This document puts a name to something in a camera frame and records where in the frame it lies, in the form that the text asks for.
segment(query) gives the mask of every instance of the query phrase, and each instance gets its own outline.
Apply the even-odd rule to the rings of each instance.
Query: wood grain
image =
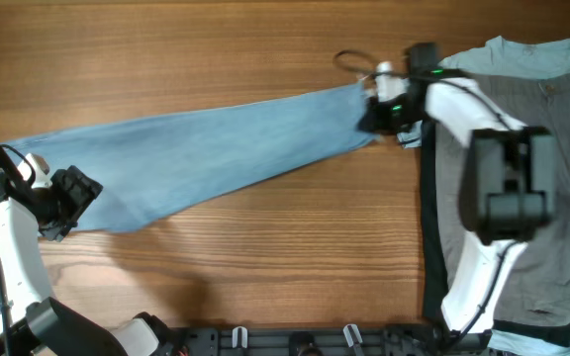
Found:
[[[86,2],[0,0],[0,140],[334,87],[353,80],[331,66],[348,47],[399,63],[415,42],[449,55],[570,37],[570,2]],[[416,154],[376,143],[137,233],[40,248],[59,298],[104,326],[141,311],[173,325],[417,321]]]

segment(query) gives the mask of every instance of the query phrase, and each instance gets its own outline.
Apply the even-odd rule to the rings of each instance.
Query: gray fabric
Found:
[[[540,230],[518,260],[499,299],[495,318],[529,325],[570,322],[570,74],[546,80],[476,76],[481,89],[508,114],[550,129],[557,138],[556,220]],[[442,126],[436,132],[436,194],[441,246],[454,275],[463,226],[457,194],[464,162],[458,142]]]

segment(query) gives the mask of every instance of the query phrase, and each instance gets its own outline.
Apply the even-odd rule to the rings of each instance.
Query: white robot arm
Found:
[[[160,340],[151,327],[158,320],[137,317],[109,333],[55,300],[38,238],[61,241],[102,187],[75,167],[51,179],[48,172],[33,154],[15,169],[0,146],[0,354],[27,355],[40,345],[60,348],[58,354],[153,354]]]
[[[412,50],[419,53],[422,47]],[[435,66],[411,68],[417,74],[407,76],[412,79],[407,87],[391,68],[382,62],[370,73],[382,109],[369,111],[376,115],[367,126],[388,133],[425,117],[446,127],[468,149],[458,202],[468,231],[441,314],[448,330],[462,330],[460,338],[483,333],[493,326],[496,303],[534,229],[551,219],[553,138],[503,112],[460,71],[445,77],[446,70]],[[398,114],[402,110],[408,111],[404,118]],[[398,123],[389,123],[389,117]],[[512,182],[514,189],[508,189]]]

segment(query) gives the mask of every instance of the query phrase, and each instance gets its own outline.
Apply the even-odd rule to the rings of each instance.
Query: black mount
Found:
[[[147,313],[144,320],[159,340],[152,356],[434,356],[445,340],[427,324],[394,324],[357,331],[357,346],[342,329],[251,329],[244,342],[235,342],[233,330],[169,328]],[[48,298],[28,308],[26,318],[12,329],[14,356],[26,356],[48,347],[60,356],[125,356],[108,330]],[[488,355],[489,336],[468,335],[446,355]],[[0,336],[0,355],[4,354]]]
[[[485,245],[531,240],[555,211],[554,147],[545,128],[474,131],[459,192],[463,226]]]
[[[48,240],[61,242],[78,225],[78,219],[100,195],[103,186],[75,166],[57,170],[50,181],[50,190],[59,209],[55,219],[42,226],[41,234]]]
[[[371,98],[364,117],[358,123],[358,129],[373,134],[407,133],[416,122],[427,120],[426,92],[430,82],[411,79],[410,76],[432,79],[467,77],[461,70],[441,69],[439,62],[435,43],[415,44],[408,48],[406,66],[410,85],[406,93],[385,102]]]

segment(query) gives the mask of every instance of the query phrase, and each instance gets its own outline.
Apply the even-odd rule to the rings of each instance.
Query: table surface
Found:
[[[350,83],[331,64],[344,48],[401,63],[416,42],[450,55],[570,37],[570,1],[47,2],[0,0],[0,141]],[[142,311],[170,325],[419,321],[418,163],[375,143],[137,233],[40,249],[57,296],[108,327]]]

